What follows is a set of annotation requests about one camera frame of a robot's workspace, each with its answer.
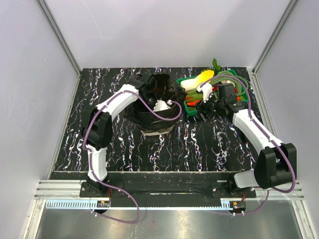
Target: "orange vegetable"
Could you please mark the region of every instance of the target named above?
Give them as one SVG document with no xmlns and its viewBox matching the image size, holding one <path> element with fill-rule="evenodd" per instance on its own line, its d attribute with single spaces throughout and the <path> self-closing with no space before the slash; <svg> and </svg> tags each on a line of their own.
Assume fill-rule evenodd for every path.
<svg viewBox="0 0 319 239">
<path fill-rule="evenodd" d="M 187 102 L 186 104 L 187 104 L 187 106 L 195 107 L 195 104 L 198 103 L 198 102 L 200 102 L 200 101 L 201 101 L 201 100 L 199 100 L 199 101 Z"/>
</svg>

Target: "wire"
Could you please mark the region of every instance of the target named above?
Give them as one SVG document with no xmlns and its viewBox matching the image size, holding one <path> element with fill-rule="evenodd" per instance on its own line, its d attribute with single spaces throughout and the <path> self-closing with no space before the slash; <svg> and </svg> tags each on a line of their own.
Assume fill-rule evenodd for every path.
<svg viewBox="0 0 319 239">
<path fill-rule="evenodd" d="M 210 78 L 209 80 L 199 84 L 201 87 L 212 81 L 213 79 L 216 79 L 216 78 L 220 78 L 220 77 L 223 77 L 222 75 L 217 75 L 217 76 L 214 76 L 212 78 Z M 291 187 L 289 190 L 281 190 L 281 189 L 278 189 L 276 187 L 273 187 L 273 189 L 277 190 L 278 192 L 281 192 L 281 193 L 290 193 L 294 190 L 295 188 L 295 185 L 296 185 L 296 176 L 295 176 L 295 172 L 294 172 L 294 169 L 293 167 L 291 166 L 291 163 L 289 162 L 288 158 L 286 157 L 285 153 L 282 151 L 282 149 L 279 147 L 279 145 L 277 145 L 277 143 L 270 139 L 270 136 L 267 134 L 267 132 L 264 131 L 264 129 L 260 126 L 260 124 L 253 118 L 252 114 L 251 114 L 251 99 L 250 99 L 250 95 L 249 95 L 249 92 L 248 92 L 248 89 L 247 87 L 244 85 L 244 83 L 242 83 L 241 81 L 239 81 L 236 77 L 234 76 L 228 76 L 229 78 L 232 78 L 234 80 L 236 80 L 237 82 L 239 82 L 242 87 L 245 89 L 245 92 L 247 94 L 247 98 L 248 98 L 248 115 L 249 115 L 249 118 L 251 119 L 251 121 L 256 125 L 256 127 L 264 134 L 264 136 L 267 137 L 267 139 L 276 147 L 276 149 L 279 151 L 279 153 L 282 155 L 284 161 L 286 162 L 290 172 L 291 172 L 291 175 L 292 175 L 292 184 L 291 184 Z M 262 209 L 264 207 L 264 205 L 266 204 L 267 200 L 268 200 L 268 197 L 269 197 L 269 190 L 267 191 L 267 196 L 266 196 L 266 199 L 264 201 L 264 203 L 262 205 L 260 205 L 259 208 L 251 211 L 251 212 L 247 212 L 245 214 L 249 215 L 249 214 L 253 214 L 253 213 L 256 213 L 258 212 L 260 209 Z"/>
<path fill-rule="evenodd" d="M 251 214 L 254 214 L 254 213 L 260 211 L 265 206 L 266 202 L 268 201 L 268 197 L 269 197 L 269 190 L 267 190 L 267 195 L 266 195 L 265 201 L 263 201 L 263 203 L 258 208 L 256 208 L 255 210 L 253 210 L 251 212 L 245 213 L 245 215 L 251 215 Z"/>
<path fill-rule="evenodd" d="M 179 107 L 179 113 L 177 116 L 175 116 L 174 118 L 163 118 L 162 116 L 159 116 L 158 114 L 156 114 L 149 106 L 148 104 L 142 99 L 142 97 L 140 97 L 138 94 L 136 94 L 135 92 L 133 91 L 128 91 L 128 90 L 124 90 L 124 93 L 131 93 L 133 95 L 135 95 L 137 98 L 140 99 L 140 101 L 143 103 L 143 105 L 145 105 L 145 107 L 153 114 L 155 115 L 157 118 L 161 119 L 161 120 L 165 120 L 165 121 L 173 121 L 173 120 L 176 120 L 180 117 L 181 115 L 181 112 L 182 112 L 182 108 L 181 108 L 181 105 L 176 102 L 176 101 L 171 101 L 172 103 L 176 104 L 178 107 Z"/>
<path fill-rule="evenodd" d="M 83 150 L 86 150 L 86 151 L 89 151 L 89 152 L 90 152 L 90 153 L 89 153 L 89 168 L 91 169 L 92 175 L 93 175 L 93 177 L 95 178 L 95 180 L 96 180 L 97 182 L 99 182 L 100 184 L 102 184 L 102 185 L 108 187 L 108 188 L 113 188 L 113 189 L 122 191 L 122 192 L 125 193 L 129 198 L 132 199 L 132 201 L 134 202 L 134 204 L 135 204 L 135 206 L 136 206 L 136 208 L 137 208 L 137 217 L 136 217 L 136 219 L 133 220 L 133 221 L 125 221 L 125 220 L 113 218 L 113 217 L 110 217 L 110 216 L 107 216 L 107 215 L 103 215 L 103 214 L 98 214 L 98 215 L 101 216 L 101 217 L 107 218 L 107 219 L 111 219 L 111 220 L 120 222 L 120 223 L 134 224 L 134 223 L 138 223 L 139 220 L 140 220 L 140 208 L 139 208 L 139 205 L 138 205 L 137 201 L 135 200 L 135 198 L 134 198 L 131 194 L 129 194 L 129 193 L 128 193 L 126 190 L 124 190 L 123 188 L 119 188 L 119 187 L 112 186 L 112 185 L 109 185 L 109 184 L 107 184 L 107 183 L 104 183 L 104 182 L 102 182 L 102 181 L 96 176 L 96 174 L 95 174 L 95 172 L 94 172 L 94 170 L 93 170 L 92 149 L 90 149 L 90 148 L 88 148 L 88 147 L 86 146 L 86 142 L 87 142 L 89 133 L 90 133 L 90 131 L 91 131 L 91 129 L 92 129 L 92 126 L 93 126 L 93 124 L 94 124 L 96 118 L 98 117 L 98 115 L 99 115 L 116 97 L 118 97 L 119 95 L 121 95 L 121 94 L 123 94 L 123 93 L 126 93 L 126 92 L 127 92 L 127 93 L 131 93 L 131 94 L 133 94 L 133 95 L 136 95 L 136 96 L 140 99 L 140 101 L 146 106 L 146 108 L 147 108 L 153 115 L 155 115 L 156 117 L 160 118 L 161 120 L 171 121 L 171 120 L 175 120 L 175 119 L 179 118 L 179 116 L 181 115 L 181 112 L 182 112 L 182 108 L 181 108 L 181 106 L 180 106 L 180 104 L 179 104 L 178 102 L 172 101 L 173 103 L 175 103 L 176 105 L 179 106 L 179 114 L 178 114 L 176 117 L 174 117 L 174 118 L 163 118 L 163 117 L 159 116 L 158 114 L 154 113 L 154 112 L 152 111 L 152 109 L 146 104 L 146 102 L 145 102 L 138 94 L 136 94 L 135 92 L 133 92 L 133 91 L 123 91 L 123 92 L 119 92 L 119 93 L 113 95 L 113 96 L 107 101 L 106 105 L 102 106 L 102 107 L 96 112 L 96 114 L 93 116 L 93 118 L 92 118 L 92 120 L 91 120 L 91 122 L 90 122 L 90 124 L 89 124 L 89 127 L 88 127 L 88 129 L 87 129 L 87 132 L 86 132 L 86 134 L 85 134 L 85 136 L 84 136 L 82 148 L 83 148 Z"/>
<path fill-rule="evenodd" d="M 229 71 L 221 71 L 216 76 L 218 76 L 218 78 L 213 79 L 213 78 L 215 78 L 215 77 L 213 77 L 213 78 L 211 78 L 213 80 L 209 82 L 212 86 L 218 84 L 221 81 L 226 81 L 226 80 L 231 79 L 231 81 L 234 82 L 234 84 L 235 84 L 235 88 L 237 89 L 237 92 L 236 92 L 237 96 L 242 96 L 243 94 L 245 94 L 245 91 L 242 92 L 242 85 L 238 82 L 238 80 L 234 81 L 233 78 L 231 78 L 230 76 L 236 77 L 237 79 L 242 80 L 245 83 L 246 87 L 249 86 L 248 81 L 245 78 L 240 77 L 240 76 L 234 76 L 233 73 L 231 73 Z M 194 101 L 197 98 L 199 98 L 199 99 L 203 98 L 203 96 L 201 94 L 197 93 L 196 90 L 188 92 L 187 97 L 193 97 L 194 99 L 192 99 L 191 101 Z"/>
<path fill-rule="evenodd" d="M 246 199 L 246 193 L 244 192 L 244 193 L 243 193 L 243 199 L 242 199 L 241 201 L 244 202 L 245 199 Z"/>
<path fill-rule="evenodd" d="M 111 207 L 112 188 L 108 188 L 108 194 L 109 194 L 109 209 L 110 209 L 110 207 Z"/>
</svg>

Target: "gray wall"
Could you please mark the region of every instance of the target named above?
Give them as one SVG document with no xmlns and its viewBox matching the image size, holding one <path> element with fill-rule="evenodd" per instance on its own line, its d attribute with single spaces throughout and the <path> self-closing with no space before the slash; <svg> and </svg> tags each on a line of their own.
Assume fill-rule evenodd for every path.
<svg viewBox="0 0 319 239">
<path fill-rule="evenodd" d="M 35 0 L 0 0 L 0 234 L 16 239 L 45 179 L 76 74 Z"/>
<path fill-rule="evenodd" d="M 257 73 L 278 137 L 298 151 L 298 179 L 319 228 L 319 1 L 302 0 Z"/>
<path fill-rule="evenodd" d="M 46 0 L 80 67 L 253 67 L 289 0 Z"/>
</svg>

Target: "black trash bag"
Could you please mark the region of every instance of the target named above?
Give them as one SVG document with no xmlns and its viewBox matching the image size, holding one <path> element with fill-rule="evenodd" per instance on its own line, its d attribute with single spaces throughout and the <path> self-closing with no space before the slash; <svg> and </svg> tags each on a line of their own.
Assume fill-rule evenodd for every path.
<svg viewBox="0 0 319 239">
<path fill-rule="evenodd" d="M 137 74 L 133 77 L 139 79 L 141 76 L 141 74 Z M 181 106 L 183 106 L 186 97 L 184 88 L 182 88 L 168 74 L 153 74 L 153 76 L 157 81 L 157 88 L 153 91 L 156 99 L 163 100 L 165 102 L 168 100 L 177 101 Z M 156 114 L 164 118 L 173 118 L 177 116 L 179 113 L 179 107 L 176 104 L 173 104 L 170 107 L 170 109 L 158 111 Z M 157 118 L 140 100 L 135 101 L 125 108 L 124 117 L 135 123 L 142 133 L 146 135 L 168 133 L 178 121 L 178 119 L 166 121 Z"/>
</svg>

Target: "green basket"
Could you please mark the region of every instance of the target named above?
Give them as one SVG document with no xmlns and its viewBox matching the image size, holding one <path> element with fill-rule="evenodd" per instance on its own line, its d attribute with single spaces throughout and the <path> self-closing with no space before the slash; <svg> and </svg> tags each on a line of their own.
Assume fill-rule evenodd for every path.
<svg viewBox="0 0 319 239">
<path fill-rule="evenodd" d="M 229 71 L 230 73 L 232 73 L 234 76 L 237 76 L 237 74 L 236 74 L 236 72 L 235 72 L 234 70 L 227 70 L 227 71 Z M 180 79 L 177 79 L 176 81 L 177 81 L 177 83 L 180 85 L 180 83 L 181 83 L 182 81 L 188 80 L 188 79 L 193 79 L 193 78 L 195 78 L 195 77 L 197 77 L 197 76 L 191 76 L 191 77 L 186 77 L 186 78 L 180 78 Z M 245 101 L 245 102 L 248 102 L 247 94 L 243 94 L 242 97 L 244 97 L 244 99 L 245 99 L 244 101 Z M 186 113 L 187 113 L 188 116 L 195 116 L 195 115 L 197 114 L 197 110 L 189 110 L 189 109 L 188 109 L 188 106 L 187 106 L 187 104 L 186 104 L 186 101 L 184 101 L 184 107 L 185 107 L 185 110 L 186 110 Z"/>
</svg>

